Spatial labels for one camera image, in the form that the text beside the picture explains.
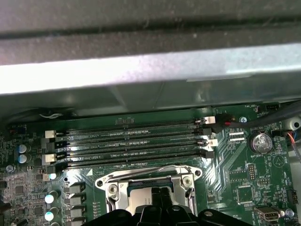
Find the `usb port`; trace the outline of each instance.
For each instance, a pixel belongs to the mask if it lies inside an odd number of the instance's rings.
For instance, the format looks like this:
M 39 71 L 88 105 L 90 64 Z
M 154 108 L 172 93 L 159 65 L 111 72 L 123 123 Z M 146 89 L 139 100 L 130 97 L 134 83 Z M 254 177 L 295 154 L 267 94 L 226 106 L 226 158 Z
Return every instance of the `usb port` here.
M 259 214 L 259 217 L 267 222 L 277 221 L 279 219 L 278 212 L 269 206 L 261 206 L 254 209 Z

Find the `gray metal panel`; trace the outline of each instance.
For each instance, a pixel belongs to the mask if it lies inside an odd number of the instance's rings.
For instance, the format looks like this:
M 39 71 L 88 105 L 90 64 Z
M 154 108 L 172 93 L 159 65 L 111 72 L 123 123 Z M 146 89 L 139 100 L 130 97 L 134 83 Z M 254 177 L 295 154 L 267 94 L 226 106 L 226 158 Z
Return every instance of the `gray metal panel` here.
M 249 28 L 213 27 L 8 39 L 0 40 L 0 65 L 299 42 L 300 24 L 282 26 L 272 22 Z
M 298 98 L 300 52 L 301 44 L 285 44 L 3 65 L 0 114 L 68 106 L 92 115 Z
M 1 0 L 0 34 L 299 17 L 296 0 Z

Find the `motherboard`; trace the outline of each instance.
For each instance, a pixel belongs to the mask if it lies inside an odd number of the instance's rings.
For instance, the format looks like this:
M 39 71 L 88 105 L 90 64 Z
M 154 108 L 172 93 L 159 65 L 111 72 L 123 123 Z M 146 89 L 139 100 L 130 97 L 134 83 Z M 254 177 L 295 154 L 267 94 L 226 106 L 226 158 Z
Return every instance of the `motherboard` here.
M 196 214 L 214 209 L 254 226 L 295 225 L 298 199 L 283 123 L 251 129 L 216 125 L 221 116 L 247 122 L 279 106 L 234 105 L 10 125 L 11 139 L 0 137 L 0 225 L 80 226 L 114 206 L 100 178 L 163 166 L 198 169 L 193 181 Z M 189 179 L 184 183 L 192 185 Z M 117 189 L 110 187 L 113 199 Z M 128 209 L 141 203 L 140 190 L 131 189 Z

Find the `black wire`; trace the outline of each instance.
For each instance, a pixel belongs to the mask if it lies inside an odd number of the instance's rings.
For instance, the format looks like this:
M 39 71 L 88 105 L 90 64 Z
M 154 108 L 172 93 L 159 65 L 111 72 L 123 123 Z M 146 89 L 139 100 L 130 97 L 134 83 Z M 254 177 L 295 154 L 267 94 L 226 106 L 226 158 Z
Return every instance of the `black wire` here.
M 264 115 L 258 119 L 248 122 L 231 122 L 229 127 L 234 128 L 254 128 L 290 119 L 301 114 L 301 101 L 279 108 L 277 111 Z
M 296 156 L 297 156 L 297 158 L 299 159 L 299 162 L 301 163 L 301 154 L 300 154 L 300 152 L 299 152 L 299 150 L 298 150 L 297 145 L 296 145 L 295 143 L 292 143 L 292 148 L 293 148 L 293 150 L 295 151 Z

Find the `cpu socket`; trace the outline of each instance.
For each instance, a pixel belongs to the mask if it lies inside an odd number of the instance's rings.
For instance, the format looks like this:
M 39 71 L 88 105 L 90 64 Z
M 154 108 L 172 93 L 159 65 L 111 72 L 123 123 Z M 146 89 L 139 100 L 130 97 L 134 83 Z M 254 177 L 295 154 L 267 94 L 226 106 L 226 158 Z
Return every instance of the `cpu socket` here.
M 145 205 L 163 202 L 197 215 L 194 182 L 201 176 L 196 167 L 166 165 L 115 171 L 98 178 L 95 186 L 105 191 L 107 212 L 123 209 L 134 215 Z

